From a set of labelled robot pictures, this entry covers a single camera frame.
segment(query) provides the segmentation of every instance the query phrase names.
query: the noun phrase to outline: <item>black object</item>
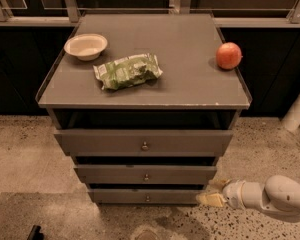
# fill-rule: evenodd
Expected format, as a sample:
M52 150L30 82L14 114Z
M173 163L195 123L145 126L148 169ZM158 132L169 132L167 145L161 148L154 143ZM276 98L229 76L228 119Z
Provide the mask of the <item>black object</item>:
M33 225L27 240L43 240L44 235L40 233L40 229L41 229L40 226Z

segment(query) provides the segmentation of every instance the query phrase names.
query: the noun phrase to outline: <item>snack package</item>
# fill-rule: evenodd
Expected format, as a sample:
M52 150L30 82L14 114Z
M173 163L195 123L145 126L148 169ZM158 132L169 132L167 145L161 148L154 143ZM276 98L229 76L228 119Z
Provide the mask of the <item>snack package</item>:
M154 54L140 54L93 66L96 78L103 82L102 89L118 90L157 79L162 71Z

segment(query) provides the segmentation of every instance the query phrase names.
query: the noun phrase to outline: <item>white pole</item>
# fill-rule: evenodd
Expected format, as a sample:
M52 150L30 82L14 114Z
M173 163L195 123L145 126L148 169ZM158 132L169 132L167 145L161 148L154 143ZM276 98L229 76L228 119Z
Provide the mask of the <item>white pole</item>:
M288 131L293 132L298 129L300 125L300 94L282 119L282 123Z

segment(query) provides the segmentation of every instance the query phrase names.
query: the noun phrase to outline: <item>black cabinet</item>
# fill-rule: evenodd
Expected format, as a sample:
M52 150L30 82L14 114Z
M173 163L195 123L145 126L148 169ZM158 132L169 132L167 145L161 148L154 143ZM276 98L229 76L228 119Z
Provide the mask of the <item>black cabinet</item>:
M253 101L243 116L282 117L300 93L300 29L222 29L243 53L240 71Z
M0 28L0 114L45 114L35 95L72 28Z

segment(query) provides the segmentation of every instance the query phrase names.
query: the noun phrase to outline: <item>concrete floor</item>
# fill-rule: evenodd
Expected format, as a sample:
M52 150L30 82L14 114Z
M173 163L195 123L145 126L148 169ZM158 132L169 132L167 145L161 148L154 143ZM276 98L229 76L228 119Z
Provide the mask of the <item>concrete floor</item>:
M97 206L53 130L48 117L0 116L0 239L27 239L34 224L45 239L300 239L300 223L254 210ZM215 178L281 174L300 183L300 127L290 133L277 118L239 118L217 167Z

